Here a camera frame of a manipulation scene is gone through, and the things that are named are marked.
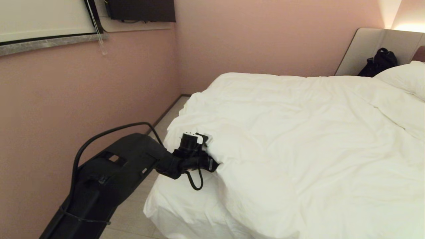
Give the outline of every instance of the pink wall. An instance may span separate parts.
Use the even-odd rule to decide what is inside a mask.
[[[355,31],[383,28],[378,0],[176,0],[182,92],[225,72],[334,75]]]
[[[180,95],[174,30],[0,57],[0,238],[38,238],[65,199],[81,144],[154,122]],[[87,159],[133,128],[96,142]]]
[[[392,28],[425,32],[425,0],[403,0]]]

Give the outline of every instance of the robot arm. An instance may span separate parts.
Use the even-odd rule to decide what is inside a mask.
[[[140,124],[147,124],[153,129],[143,122],[112,129],[100,136]],[[187,170],[198,169],[201,174],[200,169],[214,172],[218,167],[203,150],[209,137],[189,133],[183,134],[180,147],[173,153],[168,152],[159,139],[158,143],[144,134],[130,134],[78,167],[82,151],[96,139],[93,138],[77,154],[70,194],[40,239],[98,239],[106,225],[110,224],[109,219],[118,205],[153,169],[172,179],[187,174],[192,187],[200,190],[203,181],[201,187],[196,188]]]

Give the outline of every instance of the white pillow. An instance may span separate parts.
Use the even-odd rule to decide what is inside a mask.
[[[425,100],[425,63],[412,61],[410,64],[389,68],[374,78]]]

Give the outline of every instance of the television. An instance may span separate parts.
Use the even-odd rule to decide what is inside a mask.
[[[176,22],[174,0],[105,0],[105,5],[115,20]]]

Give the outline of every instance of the black backpack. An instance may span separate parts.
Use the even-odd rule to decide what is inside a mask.
[[[397,58],[392,51],[381,48],[375,57],[368,59],[368,64],[358,74],[360,77],[374,77],[380,72],[398,65]]]

